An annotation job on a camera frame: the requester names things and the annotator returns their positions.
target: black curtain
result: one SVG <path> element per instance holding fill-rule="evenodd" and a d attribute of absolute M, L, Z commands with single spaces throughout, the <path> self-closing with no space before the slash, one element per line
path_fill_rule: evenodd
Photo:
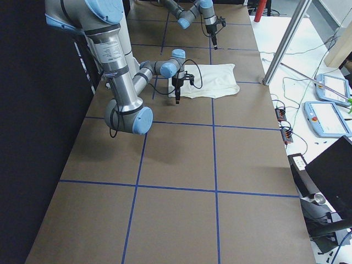
<path fill-rule="evenodd" d="M 92 91 L 72 37 L 46 25 L 44 1 L 4 1 L 0 10 L 0 263 L 17 264 L 31 249 Z"/>

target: white wall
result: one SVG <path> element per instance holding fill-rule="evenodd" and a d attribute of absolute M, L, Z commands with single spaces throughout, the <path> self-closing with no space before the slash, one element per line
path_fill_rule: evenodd
<path fill-rule="evenodd" d="M 338 25 L 341 24 L 348 11 L 352 8 L 352 0 L 319 0 Z M 352 11 L 346 17 L 342 27 L 352 21 Z"/>

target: blue tape line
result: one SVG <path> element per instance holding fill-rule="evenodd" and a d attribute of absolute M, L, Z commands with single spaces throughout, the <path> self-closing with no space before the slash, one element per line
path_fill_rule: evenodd
<path fill-rule="evenodd" d="M 215 193 L 214 190 L 182 188 L 182 187 L 170 187 L 170 186 L 138 185 L 138 187 L 140 187 L 140 188 L 148 188 L 148 189 L 164 189 L 164 190 L 178 190 L 178 191 L 198 191 L 198 192 L 202 192 L 202 193 Z"/>
<path fill-rule="evenodd" d="M 161 43 L 160 54 L 163 54 L 163 49 L 164 49 L 164 44 L 165 44 L 165 38 L 166 38 L 166 31 L 167 31 L 167 24 L 169 23 L 169 17 L 170 17 L 170 12 L 167 12 L 167 18 L 166 18 L 166 23 L 165 23 L 163 42 Z"/>
<path fill-rule="evenodd" d="M 87 180 L 59 180 L 61 183 L 83 183 L 83 184 L 96 184 L 96 185 L 113 185 L 113 186 L 127 186 L 127 187 L 135 187 L 135 184 L 127 184 L 127 183 L 106 183 L 101 181 L 87 181 Z"/>
<path fill-rule="evenodd" d="M 132 21 L 149 21 L 149 22 L 166 22 L 165 20 L 156 20 L 156 19 L 137 19 L 137 18 L 128 18 L 126 19 L 128 20 L 132 20 Z"/>
<path fill-rule="evenodd" d="M 193 123 L 175 123 L 175 122 L 164 122 L 164 121 L 153 121 L 153 123 L 156 124 L 172 124 L 172 125 L 198 125 L 202 127 L 212 127 L 213 125 L 207 125 L 207 124 L 193 124 Z"/>
<path fill-rule="evenodd" d="M 217 128 L 241 128 L 241 129 L 257 129 L 257 130 L 271 130 L 280 131 L 279 128 L 256 128 L 251 126 L 236 126 L 236 125 L 215 125 Z"/>
<path fill-rule="evenodd" d="M 147 47 L 162 47 L 162 45 L 155 45 L 155 44 L 131 44 L 132 46 L 147 46 Z M 173 46 L 173 45 L 163 45 L 163 47 L 168 48 L 199 48 L 203 50 L 209 49 L 209 47 L 193 47 L 193 46 Z"/>
<path fill-rule="evenodd" d="M 87 181 L 87 180 L 59 180 L 61 183 L 79 183 L 79 184 L 95 184 L 95 185 L 112 185 L 112 186 L 123 186 L 123 187 L 138 187 L 147 189 L 164 189 L 164 190 L 179 190 L 179 191 L 197 191 L 201 193 L 221 193 L 221 194 L 237 194 L 237 195 L 252 195 L 252 196 L 268 196 L 268 197 L 287 197 L 287 198 L 299 198 L 298 195 L 288 194 L 265 194 L 261 192 L 245 192 L 245 191 L 225 191 L 225 190 L 208 190 L 208 189 L 197 189 L 197 188 L 182 188 L 172 186 L 157 186 L 157 185 L 136 185 L 128 183 L 109 183 L 105 181 Z"/>
<path fill-rule="evenodd" d="M 154 82 L 155 88 L 156 88 L 157 83 L 158 83 L 158 75 L 155 76 L 155 82 Z M 156 93 L 156 91 L 155 91 L 155 89 L 153 89 L 152 100 L 154 100 L 154 98 L 155 98 L 155 93 Z"/>
<path fill-rule="evenodd" d="M 221 248 L 220 248 L 220 223 L 219 223 L 219 202 L 218 202 L 218 175 L 216 161 L 216 138 L 215 138 L 215 115 L 214 115 L 214 99 L 211 100 L 211 111 L 213 121 L 213 156 L 214 156 L 214 181 L 215 181 L 215 209 L 216 209 L 216 234 L 218 248 L 218 264 L 221 264 Z"/>
<path fill-rule="evenodd" d="M 258 81 L 236 81 L 236 83 L 239 83 L 239 84 L 261 84 Z"/>
<path fill-rule="evenodd" d="M 245 191 L 217 191 L 221 194 L 240 194 L 240 195 L 252 195 L 252 196 L 268 196 L 268 197 L 284 197 L 284 198 L 299 198 L 299 195 L 288 195 L 288 194 L 264 194 L 260 192 L 245 192 Z"/>
<path fill-rule="evenodd" d="M 169 48 L 201 48 L 203 50 L 207 50 L 209 47 L 193 47 L 193 46 L 172 46 L 172 45 L 164 45 L 164 47 Z"/>
<path fill-rule="evenodd" d="M 154 20 L 154 19 L 137 19 L 137 18 L 128 18 L 132 21 L 150 21 L 150 22 L 166 22 L 165 20 Z M 241 24 L 241 23 L 226 23 L 226 25 L 236 25 L 236 26 L 251 26 L 251 24 Z"/>
<path fill-rule="evenodd" d="M 104 119 L 104 117 L 89 117 L 86 116 L 85 118 L 92 118 L 92 119 Z M 176 123 L 176 122 L 167 122 L 167 121 L 153 121 L 155 124 L 170 124 L 170 125 L 195 125 L 199 127 L 216 127 L 216 128 L 239 128 L 239 129 L 256 129 L 256 130 L 269 130 L 269 131 L 280 131 L 278 128 L 258 128 L 255 126 L 239 126 L 239 125 L 210 125 L 210 124 L 196 124 L 196 123 Z"/>
<path fill-rule="evenodd" d="M 257 49 L 251 48 L 227 48 L 230 51 L 258 51 Z"/>
<path fill-rule="evenodd" d="M 209 64 L 212 65 L 212 61 L 211 61 L 211 43 L 210 43 L 210 38 L 209 38 Z"/>
<path fill-rule="evenodd" d="M 128 221 L 128 227 L 127 227 L 127 233 L 126 233 L 126 238 L 125 238 L 125 245 L 124 245 L 124 249 L 123 249 L 121 264 L 125 263 L 125 257 L 126 257 L 126 251 L 127 251 L 127 245 L 128 245 L 128 237 L 130 235 L 130 230 L 131 230 L 133 211 L 134 211 L 134 206 L 135 206 L 135 203 L 136 203 L 138 183 L 139 183 L 139 177 L 140 177 L 140 174 L 141 174 L 141 169 L 142 169 L 142 164 L 143 164 L 144 151 L 145 151 L 145 145 L 146 145 L 146 142 L 147 142 L 147 137 L 148 137 L 148 133 L 145 134 L 145 136 L 144 136 L 143 148 L 142 148 L 142 153 L 141 153 L 141 160 L 139 162 L 138 175 L 137 175 L 137 180 L 136 180 L 136 187 L 134 189 L 132 207 L 131 207 L 131 212 L 130 212 L 130 218 L 129 218 L 129 221 Z"/>

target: black monitor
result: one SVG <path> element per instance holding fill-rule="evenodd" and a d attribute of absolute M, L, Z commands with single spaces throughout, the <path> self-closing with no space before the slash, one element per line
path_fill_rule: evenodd
<path fill-rule="evenodd" d="M 306 170 L 342 219 L 352 217 L 352 141 L 340 137 Z"/>

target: white towel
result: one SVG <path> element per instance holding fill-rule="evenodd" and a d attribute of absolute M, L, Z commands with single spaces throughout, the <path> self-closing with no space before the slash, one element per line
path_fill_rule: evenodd
<path fill-rule="evenodd" d="M 235 64 L 220 64 L 220 65 L 198 65 L 202 74 L 203 87 L 197 89 L 190 85 L 189 81 L 185 81 L 181 87 L 181 96 L 195 97 L 210 97 L 219 98 L 226 95 L 235 95 L 239 92 L 240 87 L 236 84 L 233 69 Z M 200 87 L 200 74 L 195 65 L 185 65 L 185 71 L 194 75 L 194 84 Z M 174 90 L 169 79 L 169 92 Z M 175 93 L 171 93 L 169 97 L 175 97 Z"/>

